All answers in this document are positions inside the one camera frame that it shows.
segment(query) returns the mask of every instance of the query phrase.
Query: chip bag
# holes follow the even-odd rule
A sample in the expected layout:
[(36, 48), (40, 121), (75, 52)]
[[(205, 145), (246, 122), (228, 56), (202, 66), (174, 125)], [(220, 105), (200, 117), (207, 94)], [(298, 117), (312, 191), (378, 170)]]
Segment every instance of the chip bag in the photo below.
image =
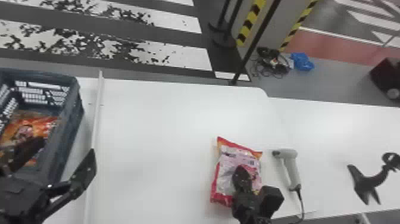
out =
[(235, 188), (232, 176), (238, 166), (244, 167), (252, 177), (252, 189), (257, 194), (262, 187), (260, 176), (260, 157), (262, 152), (254, 151), (224, 138), (218, 137), (220, 158), (215, 167), (215, 176), (211, 184), (210, 201), (231, 207)]

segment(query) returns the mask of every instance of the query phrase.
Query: black pole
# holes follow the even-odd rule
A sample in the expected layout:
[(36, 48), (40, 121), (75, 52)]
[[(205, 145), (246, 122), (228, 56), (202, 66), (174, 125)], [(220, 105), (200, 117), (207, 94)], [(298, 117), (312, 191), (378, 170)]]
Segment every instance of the black pole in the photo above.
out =
[(258, 44), (258, 41), (260, 41), (261, 36), (263, 35), (265, 28), (267, 28), (268, 24), (270, 23), (272, 16), (274, 16), (275, 11), (277, 10), (280, 2), (282, 0), (274, 0), (274, 2), (271, 5), (270, 10), (268, 11), (268, 14), (264, 18), (264, 21), (262, 21), (260, 28), (258, 29), (256, 35), (254, 36), (254, 40), (251, 43), (249, 49), (247, 50), (247, 53), (245, 57), (243, 58), (242, 62), (240, 63), (239, 69), (237, 70), (235, 76), (231, 81), (229, 81), (230, 86), (236, 86), (236, 83), (238, 82), (239, 76), (242, 73), (243, 69), (246, 67), (247, 62), (249, 61), (251, 55), (253, 54), (253, 51), (255, 47)]
[(222, 48), (235, 48), (236, 41), (231, 37), (233, 23), (235, 23), (236, 17), (238, 16), (240, 7), (242, 6), (243, 0), (237, 0), (235, 8), (233, 9), (232, 15), (229, 20), (228, 27), (224, 31), (223, 35), (214, 35), (212, 41), (219, 47)]
[(222, 26), (222, 23), (225, 20), (225, 15), (226, 15), (226, 11), (228, 11), (229, 3), (230, 3), (230, 0), (226, 0), (224, 3), (224, 7), (222, 8), (222, 12), (221, 12), (220, 18), (218, 19), (218, 23), (217, 23), (218, 28)]
[(222, 7), (222, 12), (220, 14), (220, 18), (218, 21), (211, 19), (211, 21), (208, 22), (208, 27), (210, 28), (211, 31), (213, 32), (224, 32), (226, 29), (226, 26), (224, 26), (224, 21), (225, 21), (225, 15), (226, 11), (228, 10), (229, 4), (231, 0), (225, 0), (224, 6)]
[(242, 6), (243, 0), (237, 0), (235, 8), (233, 9), (232, 16), (230, 17), (229, 24), (228, 24), (228, 29), (226, 29), (225, 34), (224, 34), (224, 39), (226, 40), (229, 36), (230, 33), (232, 32), (232, 27), (233, 23), (235, 23), (236, 17), (238, 16), (240, 6)]

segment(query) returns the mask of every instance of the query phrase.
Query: snack bag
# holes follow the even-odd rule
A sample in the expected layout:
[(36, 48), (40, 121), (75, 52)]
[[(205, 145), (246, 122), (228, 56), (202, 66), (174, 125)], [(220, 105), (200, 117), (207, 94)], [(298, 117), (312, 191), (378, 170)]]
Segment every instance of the snack bag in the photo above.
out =
[(255, 193), (262, 187), (260, 177), (260, 157), (262, 152), (256, 152), (224, 138), (218, 137), (218, 150), (220, 158), (215, 168), (214, 180), (211, 184), (210, 201), (230, 207), (235, 188), (232, 184), (232, 176), (240, 165), (252, 176), (252, 187)]
[[(4, 155), (7, 155), (10, 159), (16, 157), (21, 152), (16, 151), (15, 147), (31, 138), (44, 137), (47, 139), (51, 129), (56, 124), (57, 116), (49, 116), (29, 110), (16, 110), (0, 137), (0, 159)], [(43, 148), (24, 166), (35, 166), (42, 151)]]

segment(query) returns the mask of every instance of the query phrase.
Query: blue object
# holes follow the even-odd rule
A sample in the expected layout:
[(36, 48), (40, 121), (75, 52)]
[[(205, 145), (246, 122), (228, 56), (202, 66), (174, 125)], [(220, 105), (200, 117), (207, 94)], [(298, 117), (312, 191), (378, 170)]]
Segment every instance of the blue object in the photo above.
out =
[(295, 68), (301, 71), (310, 71), (315, 67), (305, 53), (291, 53), (290, 59), (294, 60)]

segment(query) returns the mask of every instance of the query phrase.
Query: black cable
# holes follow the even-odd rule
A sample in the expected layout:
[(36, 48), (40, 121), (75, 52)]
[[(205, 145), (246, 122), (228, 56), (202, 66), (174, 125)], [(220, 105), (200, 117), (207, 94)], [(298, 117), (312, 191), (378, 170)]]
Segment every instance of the black cable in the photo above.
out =
[(296, 189), (297, 197), (299, 198), (300, 204), (301, 204), (301, 218), (297, 220), (297, 222), (292, 222), (290, 224), (299, 224), (304, 221), (304, 203), (303, 203), (303, 198), (301, 197), (301, 192), (300, 189)]
[(284, 56), (279, 55), (279, 57), (285, 61), (286, 66), (281, 61), (279, 61), (278, 58), (277, 58), (277, 60), (278, 60), (279, 64), (275, 67), (272, 67), (271, 65), (266, 63), (263, 57), (251, 58), (251, 61), (253, 61), (253, 65), (250, 68), (250, 74), (253, 77), (273, 76), (276, 79), (282, 79), (289, 72), (289, 69), (288, 69), (289, 62), (287, 61), (287, 59), (285, 59)]

